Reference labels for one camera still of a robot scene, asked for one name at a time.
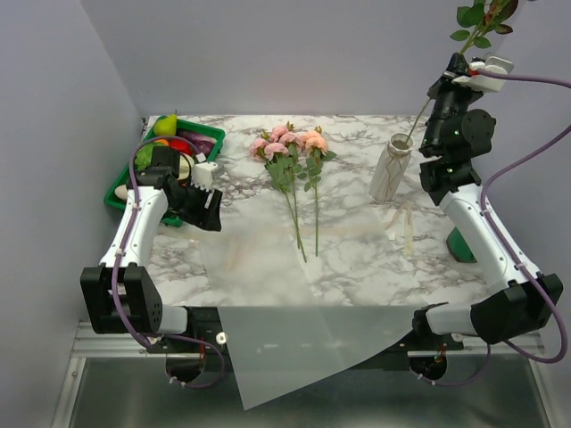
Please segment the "white wrapping paper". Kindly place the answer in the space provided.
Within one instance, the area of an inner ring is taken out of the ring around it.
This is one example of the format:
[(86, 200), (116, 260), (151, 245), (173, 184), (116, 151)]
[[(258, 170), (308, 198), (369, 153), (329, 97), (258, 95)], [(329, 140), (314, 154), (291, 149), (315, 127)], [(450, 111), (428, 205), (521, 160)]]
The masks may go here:
[(269, 195), (235, 204), (220, 232), (197, 232), (240, 398), (250, 409), (358, 365), (402, 339), (413, 284), (366, 202), (294, 229)]

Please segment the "rose stem with green leaves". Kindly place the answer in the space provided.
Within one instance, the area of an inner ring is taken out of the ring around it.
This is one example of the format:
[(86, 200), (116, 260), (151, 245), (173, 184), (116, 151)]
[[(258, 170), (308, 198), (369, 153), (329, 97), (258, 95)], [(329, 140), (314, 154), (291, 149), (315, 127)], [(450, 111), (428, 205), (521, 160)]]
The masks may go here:
[(492, 46), (487, 37), (495, 32), (507, 35), (513, 28), (506, 21), (516, 12), (518, 0), (474, 1), (471, 6), (459, 6), (456, 12), (456, 22), (459, 29), (450, 35), (450, 39), (462, 42), (459, 50), (464, 54), (471, 47), (485, 49)]

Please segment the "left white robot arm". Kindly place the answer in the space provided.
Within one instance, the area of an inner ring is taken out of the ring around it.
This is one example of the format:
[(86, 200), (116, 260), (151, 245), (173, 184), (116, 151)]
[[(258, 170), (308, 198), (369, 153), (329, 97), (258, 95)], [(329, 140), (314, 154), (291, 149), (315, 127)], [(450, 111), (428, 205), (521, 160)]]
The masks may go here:
[(188, 310), (163, 304), (146, 269), (166, 213), (204, 231), (221, 229), (222, 192), (212, 186), (221, 166), (198, 157), (186, 180), (180, 180), (181, 156), (166, 145), (155, 146), (146, 169), (137, 170), (133, 161), (128, 164), (126, 208), (117, 233), (99, 264), (84, 268), (80, 276), (96, 333), (130, 333), (139, 342), (151, 334), (167, 334), (168, 343), (179, 352), (197, 343)]

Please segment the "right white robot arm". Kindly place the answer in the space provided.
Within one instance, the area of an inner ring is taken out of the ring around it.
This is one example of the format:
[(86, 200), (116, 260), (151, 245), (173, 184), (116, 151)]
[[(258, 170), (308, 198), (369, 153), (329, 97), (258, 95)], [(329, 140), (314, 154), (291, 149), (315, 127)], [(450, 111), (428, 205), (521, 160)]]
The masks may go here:
[(459, 231), (492, 293), (471, 305), (441, 303), (417, 311), (410, 338), (423, 350), (446, 334), (496, 344), (539, 330), (563, 292), (559, 277), (545, 275), (510, 236), (472, 165), (475, 157), (491, 151), (496, 120), (469, 106), (499, 92), (512, 68), (511, 61), (498, 56), (468, 62), (454, 53), (427, 91), (434, 108), (419, 148), (426, 159), (420, 182)]

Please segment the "pink flower stems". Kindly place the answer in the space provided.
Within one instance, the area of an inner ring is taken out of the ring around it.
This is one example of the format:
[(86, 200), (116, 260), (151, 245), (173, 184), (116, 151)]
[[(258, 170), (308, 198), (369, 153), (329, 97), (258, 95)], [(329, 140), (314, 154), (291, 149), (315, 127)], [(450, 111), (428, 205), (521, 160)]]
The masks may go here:
[(297, 188), (313, 193), (315, 227), (319, 228), (319, 183), (324, 165), (336, 157), (320, 126), (297, 132), (291, 122), (264, 130), (250, 146), (251, 156), (263, 163), (271, 186), (285, 198), (294, 224), (294, 235), (302, 258), (307, 259), (302, 242)]

